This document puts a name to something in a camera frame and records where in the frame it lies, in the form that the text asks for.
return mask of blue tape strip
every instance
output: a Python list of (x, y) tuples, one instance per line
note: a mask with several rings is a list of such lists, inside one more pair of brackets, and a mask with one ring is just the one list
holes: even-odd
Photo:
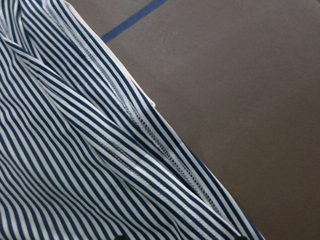
[(142, 8), (140, 11), (138, 11), (136, 14), (129, 17), (124, 22), (120, 23), (118, 26), (116, 26), (114, 29), (106, 33), (101, 37), (101, 39), (107, 43), (114, 39), (116, 36), (121, 34), (126, 29), (130, 28), (133, 24), (141, 20), (143, 17), (147, 16), (149, 13), (151, 13), (153, 10), (160, 7), (162, 4), (164, 4), (167, 0), (154, 0), (150, 2), (147, 6)]

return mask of wrinkled fabric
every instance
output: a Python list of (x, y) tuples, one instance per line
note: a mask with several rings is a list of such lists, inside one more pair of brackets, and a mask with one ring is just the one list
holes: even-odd
[(264, 239), (68, 2), (0, 2), (0, 239)]

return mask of blue and white striped garment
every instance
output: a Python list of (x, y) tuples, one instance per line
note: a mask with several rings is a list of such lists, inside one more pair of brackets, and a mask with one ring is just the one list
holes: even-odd
[(1, 240), (264, 239), (68, 2), (0, 2)]

